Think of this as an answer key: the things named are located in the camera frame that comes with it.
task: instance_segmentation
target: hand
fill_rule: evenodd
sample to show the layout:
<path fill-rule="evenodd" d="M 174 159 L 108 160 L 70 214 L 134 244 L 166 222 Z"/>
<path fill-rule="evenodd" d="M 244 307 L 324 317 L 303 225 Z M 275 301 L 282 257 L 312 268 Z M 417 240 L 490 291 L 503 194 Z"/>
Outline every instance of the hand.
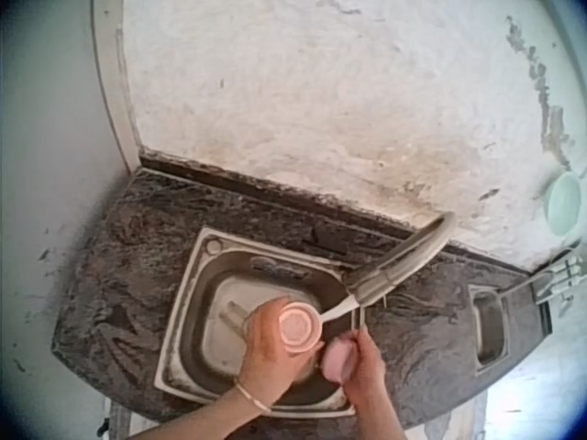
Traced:
<path fill-rule="evenodd" d="M 279 298 L 258 307 L 249 319 L 247 351 L 238 382 L 255 399 L 272 406 L 292 386 L 304 365 L 324 345 L 319 342 L 299 355 L 290 355 L 282 341 L 279 315 L 289 302 Z"/>
<path fill-rule="evenodd" d="M 357 344 L 359 361 L 352 376 L 343 385 L 347 398 L 357 410 L 379 399 L 389 400 L 385 388 L 385 363 L 381 351 L 367 331 L 367 326 L 364 325 L 349 337 Z"/>

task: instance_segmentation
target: person's left hand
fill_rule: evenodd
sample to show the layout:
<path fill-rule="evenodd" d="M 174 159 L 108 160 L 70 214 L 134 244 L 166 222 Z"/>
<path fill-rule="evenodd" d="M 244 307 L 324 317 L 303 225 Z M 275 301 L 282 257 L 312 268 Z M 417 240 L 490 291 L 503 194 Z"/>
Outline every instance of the person's left hand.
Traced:
<path fill-rule="evenodd" d="M 308 351 L 291 355 L 285 349 L 279 316 L 287 298 L 278 298 L 259 306 L 249 319 L 247 351 L 238 382 L 255 399 L 271 407 L 292 386 L 305 363 L 322 348 L 317 343 Z"/>

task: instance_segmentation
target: person's right hand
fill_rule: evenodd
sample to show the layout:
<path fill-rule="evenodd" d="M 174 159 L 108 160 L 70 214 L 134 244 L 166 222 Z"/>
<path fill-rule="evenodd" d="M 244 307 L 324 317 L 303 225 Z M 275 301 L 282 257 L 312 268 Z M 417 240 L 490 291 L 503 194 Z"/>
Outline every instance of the person's right hand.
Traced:
<path fill-rule="evenodd" d="M 385 363 L 381 351 L 367 331 L 367 326 L 353 332 L 350 338 L 357 344 L 359 361 L 352 376 L 343 385 L 347 398 L 358 409 L 380 398 L 388 399 Z"/>

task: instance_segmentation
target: sink basin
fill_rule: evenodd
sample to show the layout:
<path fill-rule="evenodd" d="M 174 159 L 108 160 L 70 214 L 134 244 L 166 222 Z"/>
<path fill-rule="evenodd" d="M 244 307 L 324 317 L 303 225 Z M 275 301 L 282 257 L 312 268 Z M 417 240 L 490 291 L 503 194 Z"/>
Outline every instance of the sink basin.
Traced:
<path fill-rule="evenodd" d="M 495 288 L 469 286 L 476 330 L 477 371 L 494 366 L 508 354 L 506 299 Z"/>
<path fill-rule="evenodd" d="M 245 342 L 222 319 L 235 303 L 247 313 L 287 295 L 329 310 L 349 294 L 340 263 L 232 236 L 205 227 L 173 306 L 163 341 L 155 386 L 185 399 L 209 403 L 233 386 Z M 325 323 L 323 340 L 357 328 L 362 311 Z M 342 389 L 310 362 L 273 406 L 272 416 L 336 417 L 353 414 Z"/>

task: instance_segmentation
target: green bowl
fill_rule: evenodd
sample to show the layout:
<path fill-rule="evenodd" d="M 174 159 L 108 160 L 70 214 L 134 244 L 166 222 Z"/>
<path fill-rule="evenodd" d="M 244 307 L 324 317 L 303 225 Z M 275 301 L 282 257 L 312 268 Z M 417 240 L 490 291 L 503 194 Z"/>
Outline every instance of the green bowl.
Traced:
<path fill-rule="evenodd" d="M 542 195 L 544 215 L 556 236 L 567 235 L 579 220 L 581 183 L 572 172 L 561 174 Z"/>

